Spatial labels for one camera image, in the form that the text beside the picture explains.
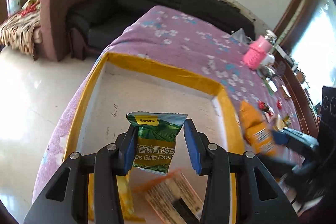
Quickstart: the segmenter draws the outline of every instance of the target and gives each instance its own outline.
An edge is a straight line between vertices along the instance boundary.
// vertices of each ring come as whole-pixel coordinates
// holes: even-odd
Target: metal screw
[[[114,144],[114,143],[110,143],[108,146],[107,146],[107,150],[115,150],[117,148],[117,146]]]
[[[254,158],[255,154],[252,151],[246,151],[245,153],[246,157],[252,159]]]
[[[79,153],[78,152],[73,152],[73,153],[70,154],[70,159],[72,159],[72,160],[75,160],[78,157],[79,157]]]
[[[217,149],[217,144],[209,143],[209,144],[208,144],[208,148],[209,148],[210,150],[216,150],[216,149]]]

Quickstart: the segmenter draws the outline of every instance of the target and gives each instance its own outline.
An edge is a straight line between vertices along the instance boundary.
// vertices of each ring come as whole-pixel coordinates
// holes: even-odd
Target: orange snack bag
[[[245,131],[245,138],[255,152],[275,156],[273,138],[262,115],[246,101],[241,102],[240,121]]]

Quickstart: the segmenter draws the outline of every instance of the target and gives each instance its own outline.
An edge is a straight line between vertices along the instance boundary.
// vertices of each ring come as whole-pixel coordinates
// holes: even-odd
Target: tiled floor
[[[9,48],[0,53],[0,199],[19,223],[53,129],[94,61],[33,62]]]

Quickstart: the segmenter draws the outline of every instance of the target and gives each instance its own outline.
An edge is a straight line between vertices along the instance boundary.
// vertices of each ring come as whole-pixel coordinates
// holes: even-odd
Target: black leather sofa
[[[255,39],[254,25],[239,9],[219,0],[88,0],[73,6],[67,16],[72,56],[100,54],[124,29],[148,10],[162,5],[205,20],[230,33],[243,28]]]

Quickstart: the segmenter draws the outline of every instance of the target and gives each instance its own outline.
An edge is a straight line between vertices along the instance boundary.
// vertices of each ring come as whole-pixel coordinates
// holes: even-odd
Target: green snack packet
[[[175,138],[187,115],[138,111],[128,113],[126,118],[138,127],[133,166],[167,173],[175,152]]]

